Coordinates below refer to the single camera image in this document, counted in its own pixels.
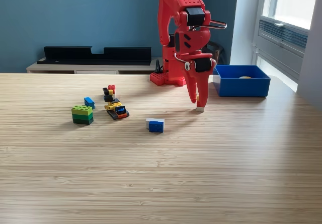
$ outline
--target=small lego figure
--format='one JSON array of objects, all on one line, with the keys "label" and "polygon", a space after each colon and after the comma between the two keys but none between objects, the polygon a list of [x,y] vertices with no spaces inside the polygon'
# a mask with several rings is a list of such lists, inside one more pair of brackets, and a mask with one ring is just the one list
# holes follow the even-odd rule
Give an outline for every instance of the small lego figure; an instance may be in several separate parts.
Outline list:
[{"label": "small lego figure", "polygon": [[108,105],[105,106],[105,109],[113,120],[130,116],[128,111],[126,111],[125,106],[123,106],[118,99],[109,101]]}]

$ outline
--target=green lego brick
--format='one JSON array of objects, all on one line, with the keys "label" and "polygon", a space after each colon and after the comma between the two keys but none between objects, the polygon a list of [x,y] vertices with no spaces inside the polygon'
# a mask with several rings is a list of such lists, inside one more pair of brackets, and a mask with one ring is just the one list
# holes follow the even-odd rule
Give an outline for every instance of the green lego brick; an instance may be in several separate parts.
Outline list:
[{"label": "green lego brick", "polygon": [[89,116],[93,112],[92,107],[75,106],[71,113],[75,115]]},{"label": "green lego brick", "polygon": [[87,120],[87,121],[89,121],[91,118],[93,118],[93,114],[91,113],[89,116],[73,114],[72,118],[73,119],[78,119],[78,120]]},{"label": "green lego brick", "polygon": [[73,119],[72,122],[74,124],[83,124],[83,125],[90,125],[92,122],[94,122],[94,119],[91,118],[90,120],[79,120],[79,119]]}]

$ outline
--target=white wall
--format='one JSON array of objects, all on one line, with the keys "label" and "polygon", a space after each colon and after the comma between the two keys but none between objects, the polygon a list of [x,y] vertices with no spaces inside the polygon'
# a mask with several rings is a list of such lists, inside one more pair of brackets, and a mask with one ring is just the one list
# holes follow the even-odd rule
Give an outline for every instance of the white wall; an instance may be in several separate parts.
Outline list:
[{"label": "white wall", "polygon": [[230,64],[252,64],[258,0],[237,0]]},{"label": "white wall", "polygon": [[322,110],[322,0],[316,0],[298,94]]}]

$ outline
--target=lego brick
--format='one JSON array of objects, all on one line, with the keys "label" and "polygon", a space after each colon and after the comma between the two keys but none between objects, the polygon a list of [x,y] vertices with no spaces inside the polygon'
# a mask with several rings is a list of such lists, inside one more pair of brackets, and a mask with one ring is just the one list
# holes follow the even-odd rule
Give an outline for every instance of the lego brick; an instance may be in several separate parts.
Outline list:
[{"label": "lego brick", "polygon": [[109,85],[108,87],[107,87],[107,89],[108,90],[112,90],[113,91],[113,94],[115,94],[115,85]]},{"label": "lego brick", "polygon": [[145,121],[146,129],[149,129],[149,123],[150,122],[163,122],[163,126],[165,126],[165,120],[164,119],[147,118],[146,121]]},{"label": "lego brick", "polygon": [[104,96],[104,101],[105,102],[113,102],[114,100],[113,100],[113,96],[111,96],[111,95],[108,95],[108,96]]},{"label": "lego brick", "polygon": [[93,110],[95,109],[95,103],[92,101],[92,99],[91,99],[91,98],[89,98],[89,97],[85,97],[85,98],[84,98],[84,101],[85,101],[85,105],[86,105],[87,107],[92,107],[92,109],[93,109]]},{"label": "lego brick", "polygon": [[91,125],[91,123],[94,122],[94,118],[91,118],[90,120],[73,119],[72,121],[74,124]]},{"label": "lego brick", "polygon": [[87,102],[88,104],[90,104],[90,103],[94,103],[94,102],[92,101],[92,99],[91,99],[91,98],[89,98],[89,97],[85,97],[85,98],[84,98],[84,100],[85,100],[85,104],[86,104],[86,102]]},{"label": "lego brick", "polygon": [[114,101],[111,103],[114,104],[114,103],[118,103],[118,102],[120,102],[119,99],[115,98]]},{"label": "lego brick", "polygon": [[130,116],[130,114],[129,114],[129,112],[128,112],[128,111],[126,111],[126,113],[124,113],[124,114],[117,115],[117,118],[118,118],[118,119],[121,119],[121,118],[126,118],[126,117],[128,117],[128,116]]},{"label": "lego brick", "polygon": [[150,132],[163,132],[164,131],[164,123],[151,121],[149,123],[149,131]]},{"label": "lego brick", "polygon": [[73,114],[72,118],[73,119],[78,119],[78,120],[87,120],[87,121],[89,121],[91,118],[93,118],[93,114],[91,113],[89,116]]},{"label": "lego brick", "polygon": [[103,92],[104,92],[104,95],[105,96],[108,96],[109,95],[109,91],[107,90],[107,88],[105,87],[105,88],[103,88]]},{"label": "lego brick", "polygon": [[71,113],[75,115],[89,116],[93,112],[91,107],[75,106],[72,108]]},{"label": "lego brick", "polygon": [[115,107],[114,111],[116,112],[117,115],[126,114],[125,106],[117,106],[117,107]]},{"label": "lego brick", "polygon": [[130,116],[128,111],[126,111],[126,113],[122,115],[117,115],[114,111],[109,111],[109,110],[107,110],[107,113],[111,116],[111,118],[113,118],[113,120],[122,119]]},{"label": "lego brick", "polygon": [[114,104],[111,104],[111,102],[109,102],[108,105],[105,105],[105,109],[109,111],[114,111],[116,107],[121,107],[121,106],[122,104],[120,102],[114,103]]},{"label": "lego brick", "polygon": [[113,120],[118,119],[117,114],[114,111],[107,110],[107,113],[111,116]]}]

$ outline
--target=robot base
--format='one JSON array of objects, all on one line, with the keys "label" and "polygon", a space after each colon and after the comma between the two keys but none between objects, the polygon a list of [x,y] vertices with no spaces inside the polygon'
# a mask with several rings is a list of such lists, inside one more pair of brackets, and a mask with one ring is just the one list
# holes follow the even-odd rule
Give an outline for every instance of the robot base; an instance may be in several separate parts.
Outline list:
[{"label": "robot base", "polygon": [[164,84],[166,84],[183,87],[186,84],[186,80],[184,77],[182,77],[180,80],[169,81],[167,73],[152,73],[150,74],[150,81],[152,81],[157,86],[163,86]]}]

